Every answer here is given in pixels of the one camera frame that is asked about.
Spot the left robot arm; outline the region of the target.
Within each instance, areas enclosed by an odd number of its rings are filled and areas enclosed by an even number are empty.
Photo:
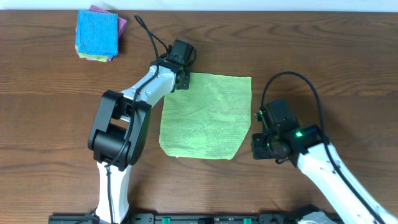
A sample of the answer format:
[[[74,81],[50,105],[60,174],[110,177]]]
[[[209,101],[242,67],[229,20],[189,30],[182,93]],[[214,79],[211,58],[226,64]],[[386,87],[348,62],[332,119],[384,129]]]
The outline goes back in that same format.
[[[181,59],[157,59],[135,85],[103,93],[88,138],[100,174],[99,203],[92,223],[122,223],[133,165],[146,143],[153,106],[175,90],[189,88],[191,64]]]

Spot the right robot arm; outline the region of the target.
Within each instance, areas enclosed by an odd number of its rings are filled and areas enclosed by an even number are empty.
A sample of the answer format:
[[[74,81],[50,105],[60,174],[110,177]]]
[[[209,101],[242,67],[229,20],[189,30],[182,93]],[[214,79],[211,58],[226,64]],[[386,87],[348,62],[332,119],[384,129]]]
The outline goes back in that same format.
[[[255,159],[291,162],[318,187],[343,223],[397,223],[349,171],[317,125],[301,127],[286,105],[267,105],[255,116],[262,124],[262,132],[252,136]]]

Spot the green microfiber cloth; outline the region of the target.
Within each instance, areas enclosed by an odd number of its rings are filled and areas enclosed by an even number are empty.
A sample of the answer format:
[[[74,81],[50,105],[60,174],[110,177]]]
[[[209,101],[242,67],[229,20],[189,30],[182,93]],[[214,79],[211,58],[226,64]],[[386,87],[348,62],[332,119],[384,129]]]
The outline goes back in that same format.
[[[159,144],[170,157],[232,159],[251,126],[251,77],[193,73],[164,98]]]

